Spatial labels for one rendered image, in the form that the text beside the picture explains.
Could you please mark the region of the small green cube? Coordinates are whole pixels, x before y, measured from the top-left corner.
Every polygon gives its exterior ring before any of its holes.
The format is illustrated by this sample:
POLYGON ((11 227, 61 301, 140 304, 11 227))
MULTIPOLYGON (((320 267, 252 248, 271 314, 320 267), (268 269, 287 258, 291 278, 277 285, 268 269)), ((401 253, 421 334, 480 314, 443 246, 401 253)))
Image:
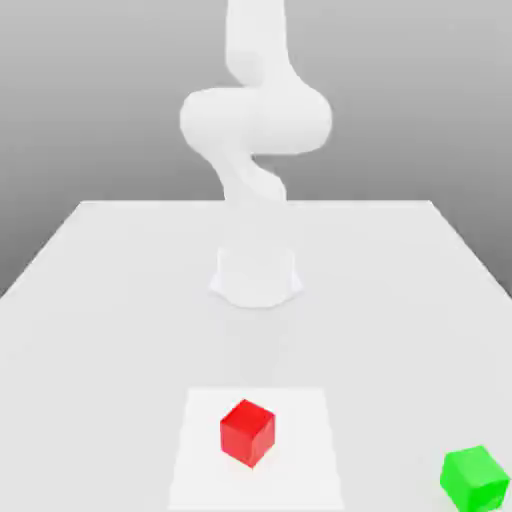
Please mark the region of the small green cube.
POLYGON ((510 476, 483 445, 448 452, 444 456, 440 486, 458 512, 499 509, 510 481, 510 476))

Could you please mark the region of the small red cube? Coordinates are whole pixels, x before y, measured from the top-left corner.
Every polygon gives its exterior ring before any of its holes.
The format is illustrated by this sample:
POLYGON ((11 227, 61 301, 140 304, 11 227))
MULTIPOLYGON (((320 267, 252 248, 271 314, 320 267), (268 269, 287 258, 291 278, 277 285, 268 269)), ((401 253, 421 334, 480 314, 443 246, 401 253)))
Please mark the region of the small red cube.
POLYGON ((247 400, 241 400, 219 424, 221 450, 254 468, 274 446, 276 415, 247 400))

